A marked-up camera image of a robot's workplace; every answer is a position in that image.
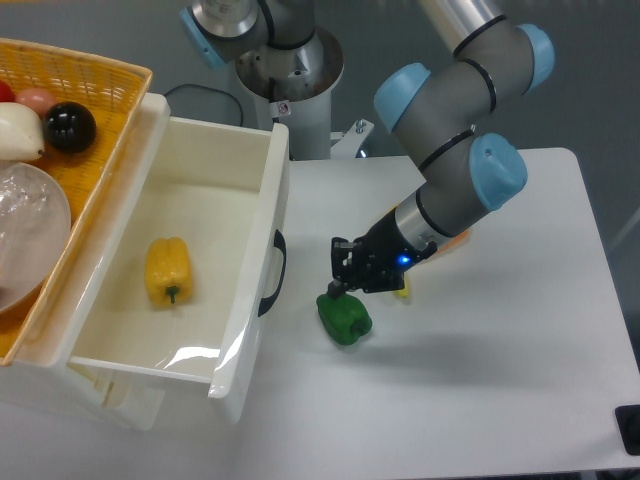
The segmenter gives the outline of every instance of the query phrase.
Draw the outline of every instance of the yellow object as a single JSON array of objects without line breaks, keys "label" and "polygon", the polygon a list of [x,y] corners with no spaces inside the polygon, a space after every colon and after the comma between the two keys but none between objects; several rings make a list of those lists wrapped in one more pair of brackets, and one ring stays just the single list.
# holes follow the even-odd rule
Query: yellow object
[{"label": "yellow object", "polygon": [[404,299],[409,298],[409,279],[407,278],[406,275],[404,276],[404,288],[401,288],[400,290],[394,290],[393,294],[396,297],[400,297]]},{"label": "yellow object", "polygon": [[469,240],[470,233],[471,233],[471,229],[469,228],[464,232],[462,232],[460,235],[453,237],[450,241],[445,243],[442,247],[438,248],[438,251],[435,253],[435,255],[431,256],[430,258],[436,258],[438,254],[443,254],[447,251],[451,251],[458,247],[461,247],[462,245],[467,243],[467,241]]},{"label": "yellow object", "polygon": [[39,294],[29,302],[0,314],[0,362],[10,365],[47,302],[54,299],[56,284],[65,277],[65,264],[91,228],[93,207],[109,187],[109,177],[133,125],[132,119],[149,89],[150,70],[83,52],[0,38],[0,80],[14,92],[38,87],[58,101],[86,106],[96,120],[97,136],[82,153],[68,155],[45,145],[46,155],[31,162],[51,175],[64,190],[71,208],[73,228],[69,242]]},{"label": "yellow object", "polygon": [[178,237],[158,238],[151,243],[144,268],[149,300],[167,307],[191,297],[193,279],[187,244]]}]

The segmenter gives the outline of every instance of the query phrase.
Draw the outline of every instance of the white drawer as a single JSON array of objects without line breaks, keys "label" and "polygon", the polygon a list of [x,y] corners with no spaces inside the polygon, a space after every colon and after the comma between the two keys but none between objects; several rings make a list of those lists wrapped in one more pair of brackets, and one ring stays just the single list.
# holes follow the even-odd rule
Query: white drawer
[{"label": "white drawer", "polygon": [[[156,134],[142,151],[128,151],[131,171],[112,179],[111,202],[97,212],[101,228],[85,239],[16,363],[94,383],[113,372],[109,378],[137,389],[208,384],[213,404],[237,421],[258,349],[258,310],[284,271],[278,229],[288,196],[288,130],[167,121],[163,97],[145,102],[156,104],[155,126],[140,118]],[[152,240],[172,236],[188,245],[194,295],[157,309],[146,294],[144,261]],[[284,255],[273,254],[274,242]],[[124,399],[127,388],[117,395]],[[127,403],[114,398],[100,401],[105,408]]]}]

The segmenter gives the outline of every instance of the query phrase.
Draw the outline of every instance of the gray floor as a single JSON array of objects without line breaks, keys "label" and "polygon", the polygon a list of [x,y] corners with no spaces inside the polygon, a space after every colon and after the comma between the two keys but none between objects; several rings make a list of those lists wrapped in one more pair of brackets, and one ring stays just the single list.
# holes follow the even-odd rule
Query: gray floor
[{"label": "gray floor", "polygon": [[[106,55],[148,66],[151,90],[200,83],[237,95],[253,126],[251,105],[229,70],[211,72],[178,23],[186,0],[67,0],[2,4],[0,35]],[[534,23],[553,39],[557,67],[534,94],[501,107],[480,123],[519,148],[574,151],[589,191],[634,345],[640,349],[640,228],[616,238],[640,207],[635,135],[640,122],[640,1],[500,1],[514,23]],[[334,91],[333,130],[356,119],[378,121],[372,98],[395,70],[422,62],[437,71],[451,62],[422,10],[410,0],[317,0],[317,20],[340,41],[343,79]],[[219,95],[183,90],[171,96],[176,116],[235,123],[237,107]],[[382,128],[368,148],[376,156],[402,154]]]}]

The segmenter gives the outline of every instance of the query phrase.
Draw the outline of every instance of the blue joint cap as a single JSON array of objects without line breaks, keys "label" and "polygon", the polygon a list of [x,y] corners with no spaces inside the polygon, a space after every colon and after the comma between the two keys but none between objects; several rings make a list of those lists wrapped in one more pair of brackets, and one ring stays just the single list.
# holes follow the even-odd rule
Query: blue joint cap
[{"label": "blue joint cap", "polygon": [[469,151],[471,180],[489,211],[498,210],[527,183],[527,167],[513,145],[500,135],[477,138]]},{"label": "blue joint cap", "polygon": [[183,8],[180,10],[180,20],[182,21],[182,25],[187,32],[187,36],[189,40],[191,40],[191,44],[198,50],[200,56],[204,60],[204,63],[207,64],[209,68],[217,70],[219,68],[224,67],[227,62],[220,58],[220,55],[213,49],[211,44],[202,34],[198,25],[196,25],[195,20],[189,13],[188,8]]},{"label": "blue joint cap", "polygon": [[518,25],[518,28],[527,34],[533,48],[533,79],[527,91],[531,91],[544,82],[556,63],[556,52],[549,36],[535,25]]},{"label": "blue joint cap", "polygon": [[387,131],[391,132],[413,97],[431,72],[420,63],[412,63],[391,75],[373,97],[373,106]]}]

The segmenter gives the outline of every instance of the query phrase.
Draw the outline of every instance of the black object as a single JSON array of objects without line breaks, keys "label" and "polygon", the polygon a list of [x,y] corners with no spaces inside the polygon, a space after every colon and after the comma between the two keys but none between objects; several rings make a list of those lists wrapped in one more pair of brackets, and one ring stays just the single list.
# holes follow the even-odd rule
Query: black object
[{"label": "black object", "polygon": [[282,252],[282,270],[280,271],[280,280],[278,280],[276,291],[273,292],[272,295],[260,300],[260,305],[258,306],[259,317],[271,310],[273,304],[276,303],[276,300],[280,295],[280,290],[282,289],[282,282],[284,281],[284,271],[287,268],[287,244],[284,241],[284,235],[282,235],[282,232],[280,232],[280,230],[276,230],[274,234],[273,246]]},{"label": "black object", "polygon": [[536,475],[509,475],[504,477],[479,477],[474,480],[581,480],[580,472],[541,473]]},{"label": "black object", "polygon": [[334,281],[327,295],[337,298],[348,291],[388,292],[404,288],[404,272],[436,253],[429,242],[420,251],[413,248],[398,230],[395,209],[353,242],[331,239],[331,270]]},{"label": "black object", "polygon": [[624,449],[629,455],[640,455],[640,405],[616,408],[616,420]]},{"label": "black object", "polygon": [[598,480],[632,480],[640,475],[640,470],[632,468],[630,470],[600,470],[596,472]]},{"label": "black object", "polygon": [[476,37],[480,36],[481,34],[483,34],[484,32],[486,32],[487,30],[489,30],[491,27],[493,27],[496,23],[500,23],[503,20],[506,20],[507,17],[504,15],[498,15],[496,18],[494,18],[493,20],[489,20],[487,23],[485,23],[483,26],[481,26],[479,29],[477,29],[475,32],[472,32],[467,38],[465,38],[462,42],[460,42],[460,45],[458,45],[455,50],[453,51],[453,58],[457,58],[458,54],[464,50],[464,48],[469,45]]},{"label": "black object", "polygon": [[242,104],[240,103],[240,101],[236,97],[231,95],[229,92],[225,92],[224,90],[220,90],[219,88],[208,87],[206,85],[199,85],[197,83],[181,83],[180,85],[176,85],[175,87],[170,88],[169,90],[167,90],[167,92],[165,92],[164,96],[168,100],[170,95],[172,95],[173,93],[177,92],[178,90],[182,90],[183,88],[196,88],[196,89],[199,89],[199,90],[204,90],[206,92],[211,92],[211,93],[217,93],[217,94],[220,94],[220,95],[224,95],[225,97],[229,98],[238,107],[238,113],[240,115],[240,120],[238,120],[238,126],[239,127],[244,126],[244,110],[242,109]]},{"label": "black object", "polygon": [[65,153],[79,153],[96,138],[96,120],[87,107],[77,102],[61,102],[42,119],[44,138]]},{"label": "black object", "polygon": [[465,130],[464,132],[460,132],[455,137],[447,141],[444,145],[440,145],[437,149],[435,149],[418,167],[420,173],[424,173],[429,165],[435,162],[438,157],[440,157],[443,153],[448,150],[451,150],[457,144],[459,144],[462,140],[465,140],[469,137],[473,137],[473,130]]},{"label": "black object", "polygon": [[491,75],[489,75],[489,72],[487,72],[484,69],[484,67],[480,65],[478,62],[476,62],[475,60],[472,60],[470,58],[465,58],[461,61],[475,68],[476,72],[478,72],[482,77],[482,79],[484,80],[484,83],[487,85],[487,90],[489,90],[489,100],[491,101],[491,107],[489,108],[489,112],[493,112],[496,109],[496,104],[498,102],[498,99],[496,97],[496,86],[493,84],[493,79],[491,78]]}]

